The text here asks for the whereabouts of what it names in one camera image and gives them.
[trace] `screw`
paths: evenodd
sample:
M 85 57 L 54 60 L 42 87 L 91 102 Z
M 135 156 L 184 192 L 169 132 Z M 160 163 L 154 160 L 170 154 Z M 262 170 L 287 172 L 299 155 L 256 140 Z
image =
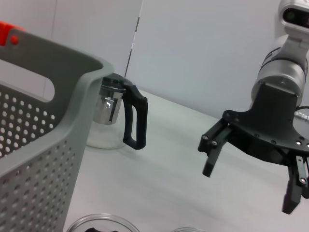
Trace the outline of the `screw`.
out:
M 306 180 L 305 178 L 300 178 L 299 181 L 300 181 L 302 184 L 307 183 L 307 180 Z

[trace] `teapot lid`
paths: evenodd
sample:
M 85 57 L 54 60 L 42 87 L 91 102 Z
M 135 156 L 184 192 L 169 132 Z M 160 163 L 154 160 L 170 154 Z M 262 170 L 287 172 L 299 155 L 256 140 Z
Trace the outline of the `teapot lid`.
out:
M 124 77 L 116 73 L 113 73 L 111 75 L 103 77 L 101 83 L 101 89 L 107 89 L 113 92 L 124 93 L 126 91 L 126 89 L 123 86 L 124 81 L 125 81 Z

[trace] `red basket clip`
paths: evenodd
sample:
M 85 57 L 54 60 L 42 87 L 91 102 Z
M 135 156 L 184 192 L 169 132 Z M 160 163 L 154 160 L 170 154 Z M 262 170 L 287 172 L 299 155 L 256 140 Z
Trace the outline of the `red basket clip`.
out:
M 5 46 L 9 31 L 13 28 L 24 30 L 21 27 L 0 21 L 0 46 Z M 16 35 L 13 35 L 10 40 L 12 44 L 18 44 L 18 37 Z

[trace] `white table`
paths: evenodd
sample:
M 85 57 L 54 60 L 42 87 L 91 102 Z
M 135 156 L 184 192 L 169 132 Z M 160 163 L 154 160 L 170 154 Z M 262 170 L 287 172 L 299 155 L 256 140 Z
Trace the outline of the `white table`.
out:
M 86 148 L 64 231 L 93 213 L 121 216 L 141 232 L 308 231 L 309 200 L 291 215 L 281 212 L 286 167 L 226 144 L 211 178 L 203 176 L 207 156 L 197 147 L 217 119 L 143 94 L 149 101 L 147 146 Z

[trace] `white wall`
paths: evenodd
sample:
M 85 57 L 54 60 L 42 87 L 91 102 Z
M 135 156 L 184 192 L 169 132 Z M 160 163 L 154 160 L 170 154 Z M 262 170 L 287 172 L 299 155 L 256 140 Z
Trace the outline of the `white wall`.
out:
M 125 75 L 142 0 L 58 0 L 52 39 L 104 58 Z M 46 82 L 44 96 L 53 95 Z
M 280 0 L 145 0 L 127 78 L 211 116 L 245 111 Z

